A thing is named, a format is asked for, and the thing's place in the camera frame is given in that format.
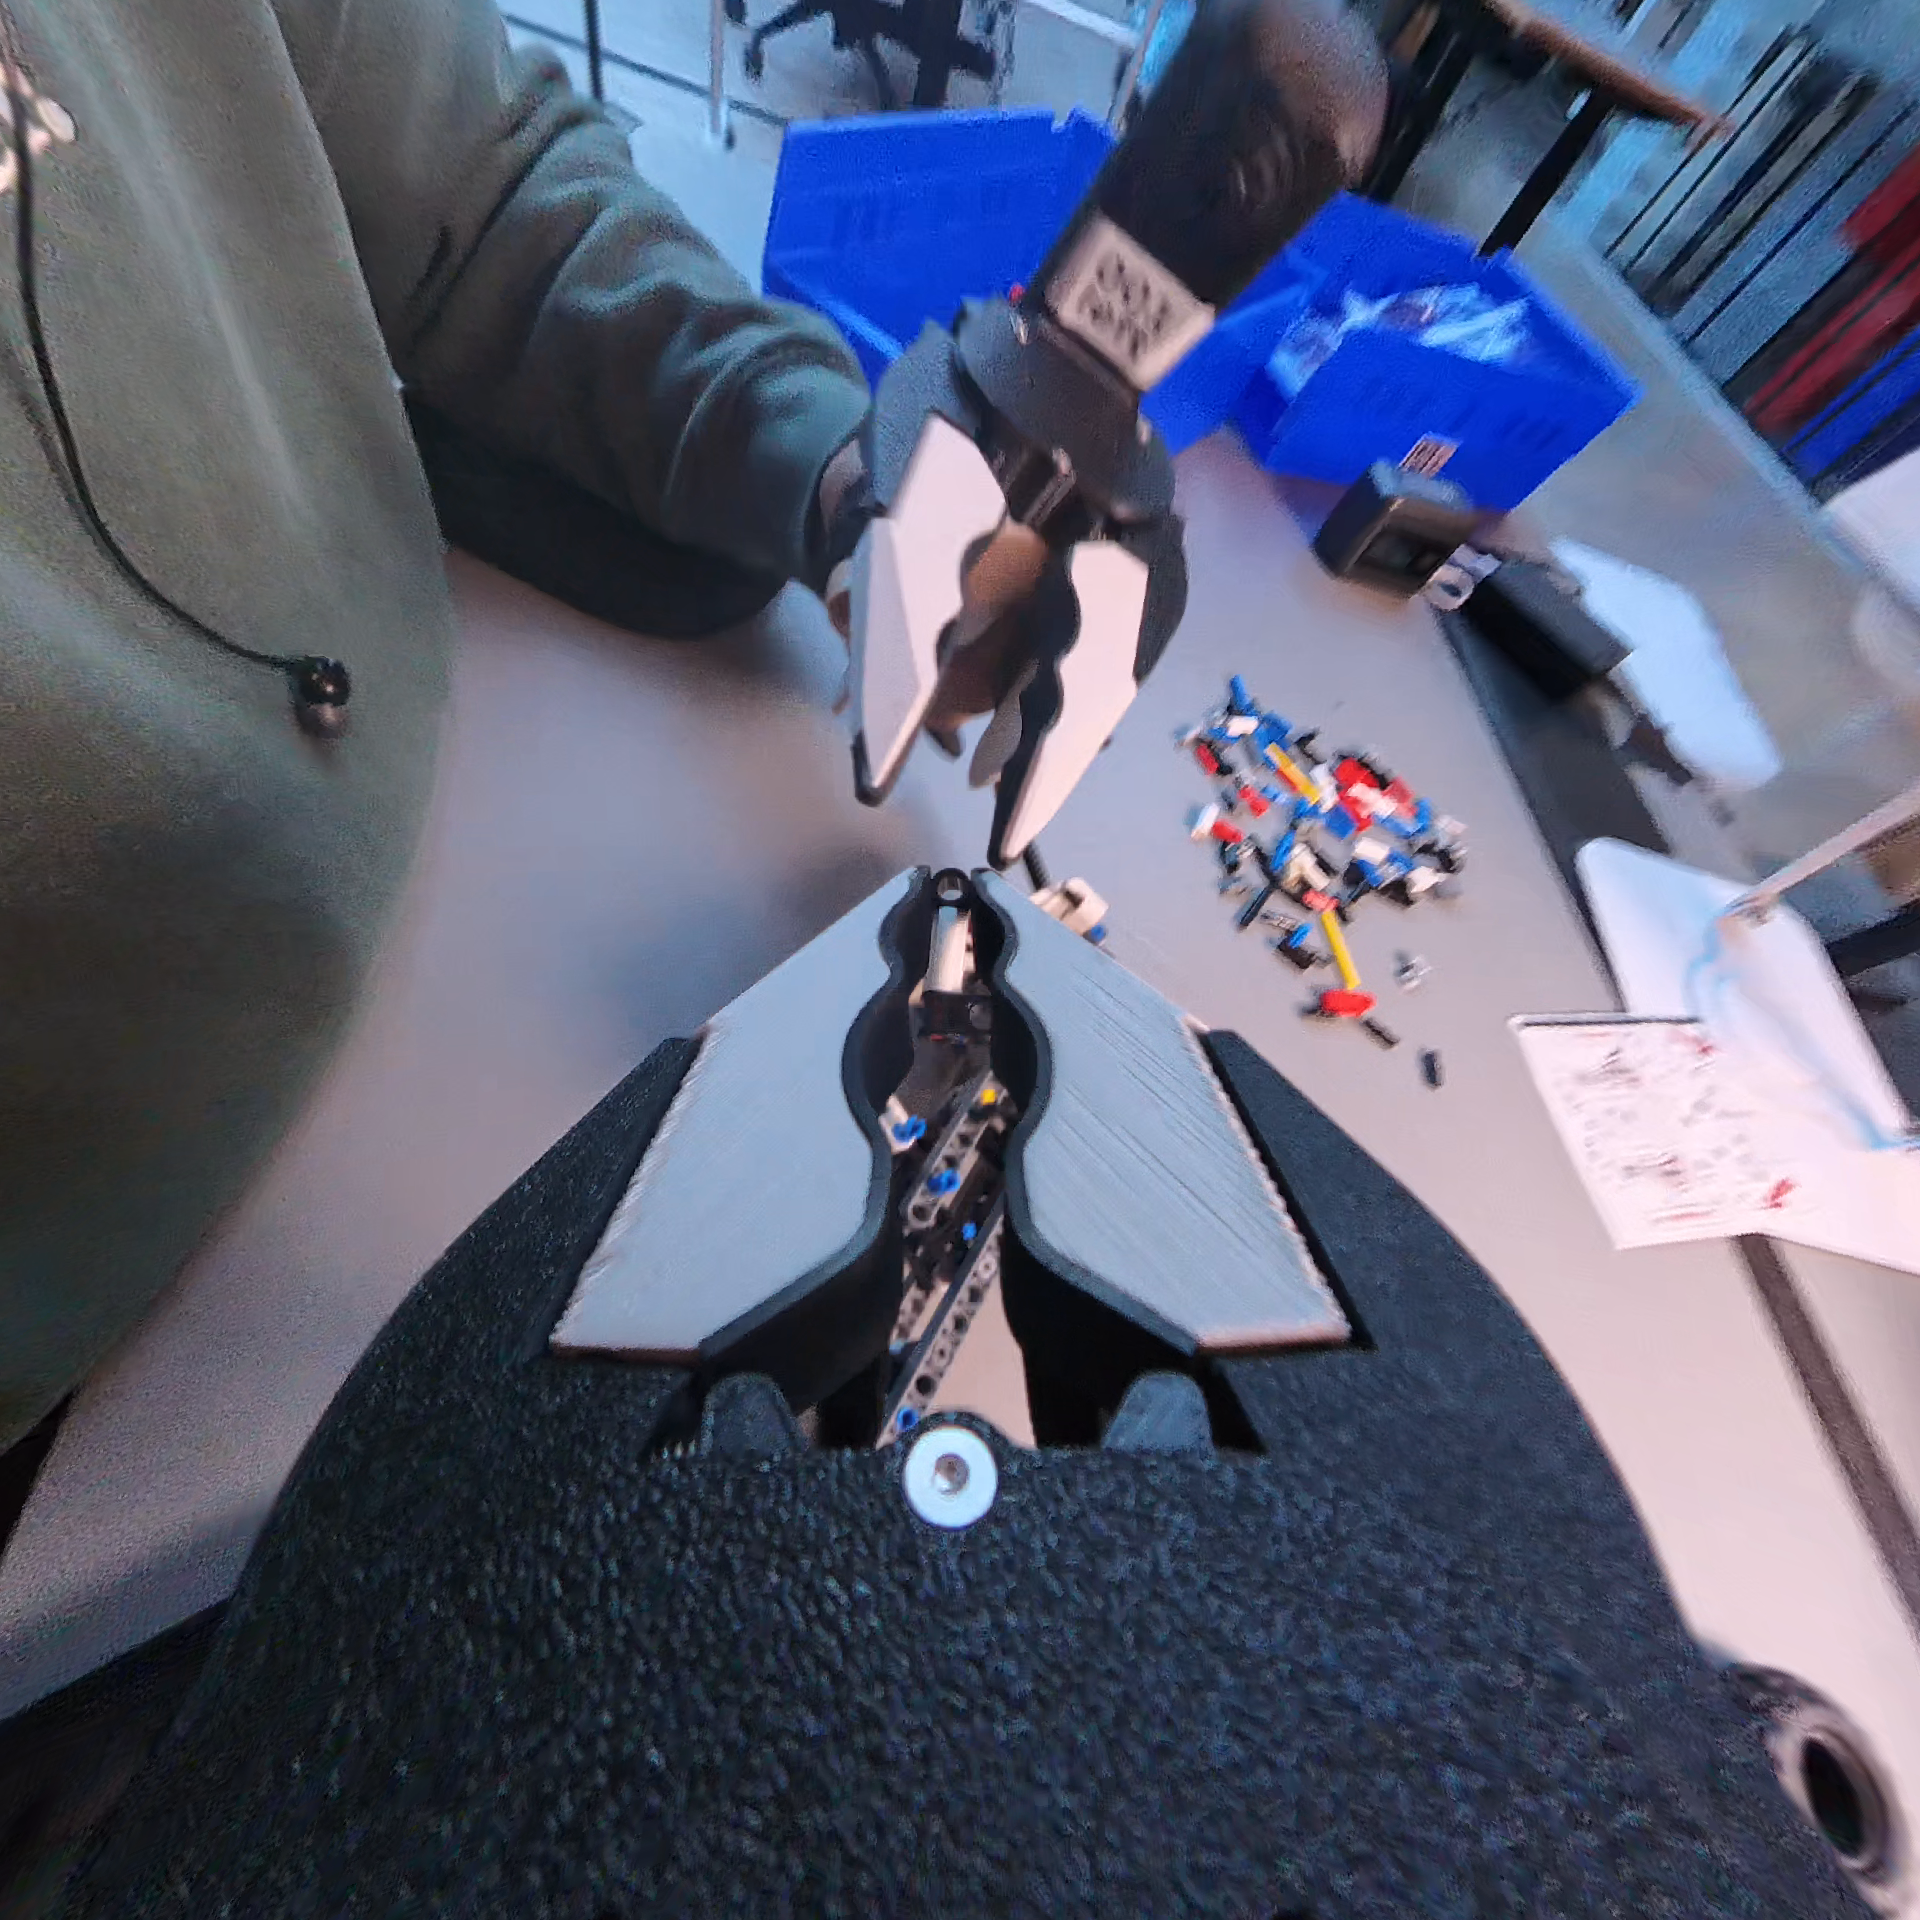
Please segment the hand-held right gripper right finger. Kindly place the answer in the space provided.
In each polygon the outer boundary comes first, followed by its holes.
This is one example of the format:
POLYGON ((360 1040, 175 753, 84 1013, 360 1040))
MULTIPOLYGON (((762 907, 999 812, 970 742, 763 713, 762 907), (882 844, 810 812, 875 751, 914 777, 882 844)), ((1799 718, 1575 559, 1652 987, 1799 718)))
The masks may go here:
POLYGON ((1354 1344, 1354 1320, 1258 1143, 1210 1031, 994 872, 975 876, 1004 1163, 1001 1299, 1043 1449, 1090 1449, 1140 1376, 1354 1344))

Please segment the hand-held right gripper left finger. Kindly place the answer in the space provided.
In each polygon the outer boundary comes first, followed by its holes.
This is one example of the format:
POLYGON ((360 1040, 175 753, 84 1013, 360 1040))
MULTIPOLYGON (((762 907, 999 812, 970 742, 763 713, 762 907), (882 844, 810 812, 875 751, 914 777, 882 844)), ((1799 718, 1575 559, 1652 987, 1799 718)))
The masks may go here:
POLYGON ((873 1367, 904 1291, 882 1116, 919 975, 902 871, 702 1025, 552 1353, 768 1376, 795 1407, 873 1367))

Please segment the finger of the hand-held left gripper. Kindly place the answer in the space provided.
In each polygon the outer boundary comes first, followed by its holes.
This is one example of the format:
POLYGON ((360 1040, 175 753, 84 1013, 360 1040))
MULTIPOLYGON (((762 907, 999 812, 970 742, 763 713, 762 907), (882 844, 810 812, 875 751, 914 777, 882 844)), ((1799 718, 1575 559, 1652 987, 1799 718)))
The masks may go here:
POLYGON ((1087 541, 1043 567, 1020 606, 1032 659, 982 739, 994 789, 987 862, 1020 862, 1129 710, 1151 567, 1118 541, 1087 541))
POLYGON ((939 647, 962 615, 970 561, 1007 518, 987 457, 967 430, 928 415, 897 488, 851 561, 851 710, 856 795, 891 792, 921 735, 939 647))

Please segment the black building-brick model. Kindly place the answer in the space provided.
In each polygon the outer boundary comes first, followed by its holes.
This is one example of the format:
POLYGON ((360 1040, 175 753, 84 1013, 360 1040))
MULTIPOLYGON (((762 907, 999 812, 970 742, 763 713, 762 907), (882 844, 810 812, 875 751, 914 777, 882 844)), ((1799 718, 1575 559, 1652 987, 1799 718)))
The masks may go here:
POLYGON ((904 1272, 897 1320, 880 1356, 816 1407, 830 1447, 882 1449, 921 1429, 982 1313, 998 1299, 1004 1163, 1023 1105, 993 1063, 1004 1015, 976 952, 975 884, 972 893, 972 987, 994 1001, 993 1040, 987 1046, 919 1044, 919 975, 905 1001, 914 1059, 880 1110, 882 1137, 897 1160, 904 1272))

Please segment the person's left forearm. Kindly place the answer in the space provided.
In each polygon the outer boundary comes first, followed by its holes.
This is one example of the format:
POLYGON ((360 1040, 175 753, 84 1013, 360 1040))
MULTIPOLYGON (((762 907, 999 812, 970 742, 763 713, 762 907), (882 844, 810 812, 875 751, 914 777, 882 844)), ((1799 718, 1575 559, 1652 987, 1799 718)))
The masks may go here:
POLYGON ((400 381, 657 535, 820 592, 866 377, 494 4, 275 4, 400 381))

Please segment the grey desk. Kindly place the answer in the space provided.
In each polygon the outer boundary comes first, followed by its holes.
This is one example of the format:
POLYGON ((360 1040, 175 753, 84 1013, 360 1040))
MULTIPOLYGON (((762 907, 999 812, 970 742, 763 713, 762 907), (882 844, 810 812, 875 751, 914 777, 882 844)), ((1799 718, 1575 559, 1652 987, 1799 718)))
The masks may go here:
MULTIPOLYGON (((1179 460, 1191 608, 1043 857, 1111 902, 1108 950, 1240 1031, 1452 1228, 1569 1376, 1690 1625, 1870 1744, 1916 1838, 1916 1281, 1716 1241, 1620 1254, 1512 1016, 1619 1003, 1478 689, 1422 608, 1331 583, 1228 440, 1179 460), (1467 825, 1459 896, 1369 910, 1402 1036, 1297 1009, 1211 904, 1174 735, 1243 675, 1467 825)), ((252 1198, 81 1397, 4 1553, 4 1715, 222 1600, 324 1403, 455 1235, 662 1040, 688 1032, 987 799, 919 757, 848 792, 835 643, 792 592, 718 639, 641 639, 449 558, 463 615, 440 784, 369 1008, 252 1198)))

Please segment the person's left hand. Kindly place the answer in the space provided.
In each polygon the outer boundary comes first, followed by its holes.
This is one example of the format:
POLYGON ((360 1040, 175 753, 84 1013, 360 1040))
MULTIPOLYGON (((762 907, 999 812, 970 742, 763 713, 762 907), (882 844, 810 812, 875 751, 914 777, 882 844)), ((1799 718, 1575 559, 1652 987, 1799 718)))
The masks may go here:
POLYGON ((1039 671, 1040 589, 1051 559, 1039 532, 1004 520, 967 565, 960 613, 939 643, 924 729, 946 757, 960 758, 966 724, 985 716, 967 760, 972 789, 994 784, 1018 749, 1023 696, 1039 671))

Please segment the pile of small building pieces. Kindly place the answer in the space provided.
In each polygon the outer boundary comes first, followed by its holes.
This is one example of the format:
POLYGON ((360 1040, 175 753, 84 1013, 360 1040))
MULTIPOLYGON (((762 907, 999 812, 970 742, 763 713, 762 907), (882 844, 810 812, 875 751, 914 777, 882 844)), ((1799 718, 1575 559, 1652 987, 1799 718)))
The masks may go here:
POLYGON ((1303 981, 1303 1020, 1350 1025, 1380 1048, 1402 1036, 1366 981, 1354 919, 1448 900, 1467 867, 1465 825, 1377 751, 1332 749, 1264 701, 1243 675, 1175 739, 1204 790, 1185 813, 1210 853, 1236 931, 1303 981))

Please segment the black flat box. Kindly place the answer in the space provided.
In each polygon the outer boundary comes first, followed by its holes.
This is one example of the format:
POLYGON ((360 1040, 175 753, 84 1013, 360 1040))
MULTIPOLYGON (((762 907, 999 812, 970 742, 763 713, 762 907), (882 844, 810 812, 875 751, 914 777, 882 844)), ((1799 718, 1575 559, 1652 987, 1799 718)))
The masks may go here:
POLYGON ((1547 559, 1500 559, 1471 589, 1464 617, 1550 701, 1614 677, 1627 643, 1590 609, 1577 581, 1547 559))

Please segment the white sticker sheet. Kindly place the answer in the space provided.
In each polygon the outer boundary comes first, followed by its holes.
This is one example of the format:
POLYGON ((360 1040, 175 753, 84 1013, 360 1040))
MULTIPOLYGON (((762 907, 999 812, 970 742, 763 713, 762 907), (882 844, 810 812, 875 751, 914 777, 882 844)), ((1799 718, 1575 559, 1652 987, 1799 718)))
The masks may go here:
POLYGON ((1510 1031, 1614 1248, 1787 1235, 1808 1151, 1691 1016, 1515 1015, 1510 1031))

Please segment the white book stand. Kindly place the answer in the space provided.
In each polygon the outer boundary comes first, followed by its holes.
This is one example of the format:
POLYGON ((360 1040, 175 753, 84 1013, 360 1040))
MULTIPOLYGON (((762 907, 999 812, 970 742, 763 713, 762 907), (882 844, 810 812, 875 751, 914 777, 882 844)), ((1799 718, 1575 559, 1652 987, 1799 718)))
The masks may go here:
POLYGON ((1737 884, 1620 838, 1575 876, 1625 1008, 1696 1021, 1756 1085, 1851 1148, 1916 1158, 1916 1118, 1865 1032, 1828 949, 1787 893, 1916 821, 1918 789, 1873 807, 1777 872, 1737 884))

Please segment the black earphone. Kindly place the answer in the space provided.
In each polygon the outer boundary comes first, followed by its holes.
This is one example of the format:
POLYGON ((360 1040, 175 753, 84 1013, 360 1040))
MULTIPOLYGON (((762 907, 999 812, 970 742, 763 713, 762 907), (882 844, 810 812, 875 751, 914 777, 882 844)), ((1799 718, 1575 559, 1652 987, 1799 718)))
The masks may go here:
POLYGON ((4 101, 8 101, 8 156, 14 167, 14 286, 17 307, 25 328, 33 371, 43 404, 46 417, 55 431, 58 469, 87 535, 98 547, 118 576, 150 606, 167 615, 190 632, 190 637, 225 653, 232 661, 275 675, 286 685, 286 696, 295 724, 314 739, 336 739, 346 732, 352 701, 352 671, 340 659, 330 656, 288 656, 272 653, 240 639, 232 639, 199 615, 186 609, 170 592, 159 587, 150 573, 130 558, 107 517, 103 515, 94 488, 90 485, 81 440, 72 423, 64 392, 58 377, 54 345, 46 334, 41 315, 40 291, 40 251, 38 251, 38 184, 35 184, 35 152, 31 132, 31 101, 17 67, 4 60, 4 101))

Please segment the stack of coloured crates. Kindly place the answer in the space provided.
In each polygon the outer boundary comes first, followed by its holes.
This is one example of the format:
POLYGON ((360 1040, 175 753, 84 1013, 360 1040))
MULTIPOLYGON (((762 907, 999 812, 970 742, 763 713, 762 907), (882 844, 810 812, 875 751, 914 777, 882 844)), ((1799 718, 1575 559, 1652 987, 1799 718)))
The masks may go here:
POLYGON ((1739 415, 1810 485, 1887 447, 1916 404, 1918 150, 1846 217, 1846 260, 1731 381, 1739 415))

